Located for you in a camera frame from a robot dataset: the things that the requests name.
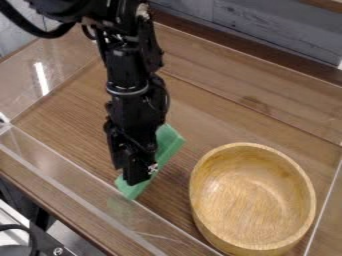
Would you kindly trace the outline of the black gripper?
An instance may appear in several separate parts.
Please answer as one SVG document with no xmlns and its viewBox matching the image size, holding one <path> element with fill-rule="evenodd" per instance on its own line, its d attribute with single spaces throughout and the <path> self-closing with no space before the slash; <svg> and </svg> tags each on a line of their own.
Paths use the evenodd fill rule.
<svg viewBox="0 0 342 256">
<path fill-rule="evenodd" d="M 123 169 L 127 184 L 147 181 L 157 171 L 156 130 L 165 122 L 169 95 L 164 80 L 152 75 L 141 88 L 107 84 L 111 100 L 105 103 L 104 131 L 116 169 Z"/>
</svg>

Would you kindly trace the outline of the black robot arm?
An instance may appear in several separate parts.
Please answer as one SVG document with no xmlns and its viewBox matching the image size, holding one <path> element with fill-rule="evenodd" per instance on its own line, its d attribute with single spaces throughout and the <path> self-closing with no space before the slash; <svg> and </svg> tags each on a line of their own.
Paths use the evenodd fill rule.
<svg viewBox="0 0 342 256">
<path fill-rule="evenodd" d="M 57 21 L 40 29 L 9 0 L 0 0 L 0 14 L 36 37 L 54 39 L 80 25 L 96 41 L 107 70 L 104 132 L 113 166 L 129 185 L 147 181 L 157 171 L 156 131 L 165 122 L 169 94 L 157 70 L 163 54 L 148 0 L 24 0 L 37 14 Z"/>
</svg>

